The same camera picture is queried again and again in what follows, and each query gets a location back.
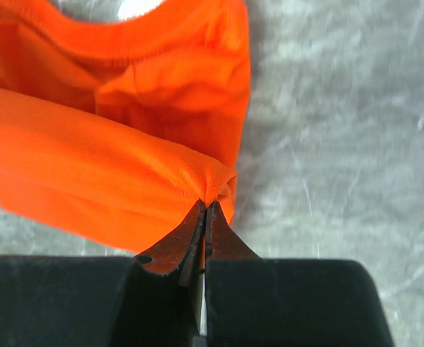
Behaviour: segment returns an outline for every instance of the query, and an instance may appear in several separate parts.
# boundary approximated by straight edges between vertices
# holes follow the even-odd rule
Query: gray surface
[[[116,2],[60,2],[119,18]],[[234,230],[264,257],[361,261],[397,346],[424,347],[424,0],[248,4],[253,96]],[[0,211],[5,252],[118,251]]]

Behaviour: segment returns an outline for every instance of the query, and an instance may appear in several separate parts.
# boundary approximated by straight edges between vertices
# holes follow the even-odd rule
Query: orange t-shirt
[[[249,95],[241,0],[116,24],[0,0],[0,205],[134,252],[198,199],[231,222]]]

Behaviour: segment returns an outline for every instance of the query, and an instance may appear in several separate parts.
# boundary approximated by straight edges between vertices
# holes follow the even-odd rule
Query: scratched surface
[[[147,10],[52,2],[96,22]],[[248,4],[253,96],[234,230],[263,257],[361,261],[397,346],[424,347],[424,0]],[[0,253],[122,251],[0,211]]]

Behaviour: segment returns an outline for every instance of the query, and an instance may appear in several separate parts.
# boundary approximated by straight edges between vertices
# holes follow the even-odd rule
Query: orange fabric
[[[134,252],[197,199],[231,222],[248,41],[241,0],[117,24],[0,0],[0,205]]]

